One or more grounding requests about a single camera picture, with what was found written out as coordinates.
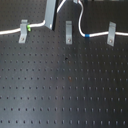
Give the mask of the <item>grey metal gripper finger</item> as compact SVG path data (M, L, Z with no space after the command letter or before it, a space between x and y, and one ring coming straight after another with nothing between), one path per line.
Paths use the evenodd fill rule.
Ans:
M45 26L49 29L53 29L55 9L56 0L47 0L45 10Z

